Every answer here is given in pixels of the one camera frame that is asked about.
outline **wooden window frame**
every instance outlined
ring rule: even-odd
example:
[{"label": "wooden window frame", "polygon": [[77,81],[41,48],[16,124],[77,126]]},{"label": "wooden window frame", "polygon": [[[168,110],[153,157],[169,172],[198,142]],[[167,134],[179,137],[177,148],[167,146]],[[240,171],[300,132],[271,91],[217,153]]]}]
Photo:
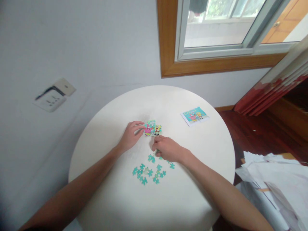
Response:
[{"label": "wooden window frame", "polygon": [[274,67],[287,53],[208,58],[175,62],[178,0],[157,0],[161,77]]}]

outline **red curtain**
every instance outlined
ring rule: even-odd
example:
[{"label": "red curtain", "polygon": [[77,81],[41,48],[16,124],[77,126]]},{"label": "red curtain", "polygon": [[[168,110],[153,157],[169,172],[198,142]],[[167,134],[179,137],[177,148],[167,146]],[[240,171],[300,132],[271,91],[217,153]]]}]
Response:
[{"label": "red curtain", "polygon": [[264,77],[235,105],[234,110],[243,115],[256,116],[283,97],[286,93],[300,84],[306,78],[308,63],[300,68],[306,73],[299,74],[295,70],[288,77],[276,77],[272,81],[264,82]]}]

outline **wall socket plate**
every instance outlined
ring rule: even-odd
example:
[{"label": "wall socket plate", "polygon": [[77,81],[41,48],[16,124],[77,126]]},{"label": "wall socket plate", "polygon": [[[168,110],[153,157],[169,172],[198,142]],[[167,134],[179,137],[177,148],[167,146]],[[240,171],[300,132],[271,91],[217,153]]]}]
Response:
[{"label": "wall socket plate", "polygon": [[66,96],[70,96],[76,91],[76,89],[65,78],[59,79],[54,83],[54,86],[62,91]]},{"label": "wall socket plate", "polygon": [[53,112],[56,110],[61,104],[66,101],[66,98],[62,96],[56,90],[50,90],[38,99],[34,100],[33,104],[39,106],[48,112]]}]

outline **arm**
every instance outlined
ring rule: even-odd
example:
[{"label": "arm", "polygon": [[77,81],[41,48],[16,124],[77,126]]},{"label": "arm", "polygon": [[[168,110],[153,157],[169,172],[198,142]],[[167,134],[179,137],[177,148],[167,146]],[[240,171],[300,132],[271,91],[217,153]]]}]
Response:
[{"label": "arm", "polygon": [[160,150],[157,156],[185,166],[199,181],[226,220],[247,230],[273,230],[262,214],[240,191],[198,160],[188,149],[164,136],[155,138],[152,151],[155,149]]},{"label": "arm", "polygon": [[63,230],[80,213],[117,159],[132,148],[145,129],[141,121],[128,124],[120,142],[107,155],[61,189],[19,230],[45,228]]}]

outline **cartoon picture card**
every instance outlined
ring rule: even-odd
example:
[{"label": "cartoon picture card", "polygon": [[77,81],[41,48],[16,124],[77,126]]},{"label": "cartoon picture card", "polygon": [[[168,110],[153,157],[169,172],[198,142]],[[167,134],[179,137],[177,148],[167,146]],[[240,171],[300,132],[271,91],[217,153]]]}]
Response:
[{"label": "cartoon picture card", "polygon": [[209,116],[200,107],[183,112],[181,116],[190,127],[209,119]]}]

